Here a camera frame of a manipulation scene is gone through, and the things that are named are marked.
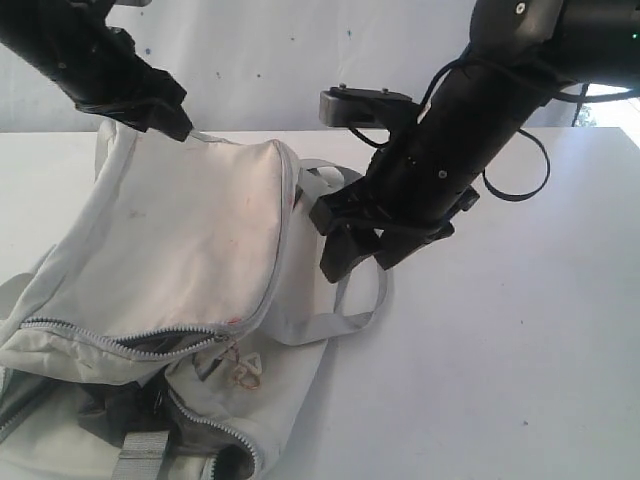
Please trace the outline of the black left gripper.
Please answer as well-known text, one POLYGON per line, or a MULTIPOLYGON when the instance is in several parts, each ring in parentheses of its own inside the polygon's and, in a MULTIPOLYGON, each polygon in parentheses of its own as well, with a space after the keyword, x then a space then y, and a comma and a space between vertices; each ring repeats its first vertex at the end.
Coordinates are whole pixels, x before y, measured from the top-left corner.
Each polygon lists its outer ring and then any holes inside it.
POLYGON ((121 27, 107 25, 115 1, 3 1, 1 44, 57 85, 86 113, 138 132, 185 141, 193 124, 186 91, 136 53, 121 27))

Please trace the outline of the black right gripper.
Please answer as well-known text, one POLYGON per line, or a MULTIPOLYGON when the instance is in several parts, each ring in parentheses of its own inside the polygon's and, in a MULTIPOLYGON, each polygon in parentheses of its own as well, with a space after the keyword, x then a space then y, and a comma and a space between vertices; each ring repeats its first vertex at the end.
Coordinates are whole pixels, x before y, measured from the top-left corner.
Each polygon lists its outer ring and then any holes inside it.
POLYGON ((539 60, 466 55, 445 65, 415 102, 416 120, 388 130, 364 178, 313 205, 326 279, 335 284, 374 255, 389 270, 452 236, 449 219, 469 186, 549 99, 550 71, 539 60))

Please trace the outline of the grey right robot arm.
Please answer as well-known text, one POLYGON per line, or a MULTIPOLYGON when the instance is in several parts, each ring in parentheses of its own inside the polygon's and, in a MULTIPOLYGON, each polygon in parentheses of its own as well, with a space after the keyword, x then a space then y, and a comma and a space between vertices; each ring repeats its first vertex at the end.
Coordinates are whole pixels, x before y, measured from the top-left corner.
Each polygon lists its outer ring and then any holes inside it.
POLYGON ((360 135, 385 129, 365 175, 320 197, 310 217, 326 239, 330 282, 374 258, 390 269, 453 234, 453 218, 478 195, 473 182, 526 121, 552 100, 584 104, 577 84, 639 93, 635 1, 479 1, 463 53, 424 97, 333 87, 320 118, 360 135))

